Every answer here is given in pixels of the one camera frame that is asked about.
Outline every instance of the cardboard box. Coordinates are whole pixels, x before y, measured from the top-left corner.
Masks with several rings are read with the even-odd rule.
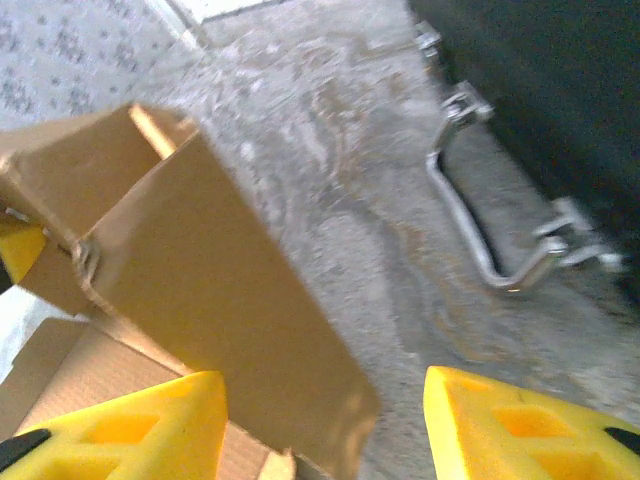
[[[0,386],[2,438],[59,415],[173,380],[184,373],[161,348],[140,334],[121,339],[130,326],[47,319],[36,330]],[[140,350],[153,351],[155,359]],[[295,464],[233,423],[225,432],[219,480],[293,480]]]
[[[377,394],[193,122],[128,105],[0,134],[0,152],[0,198],[51,232],[21,285],[221,371],[233,422],[355,478]]]

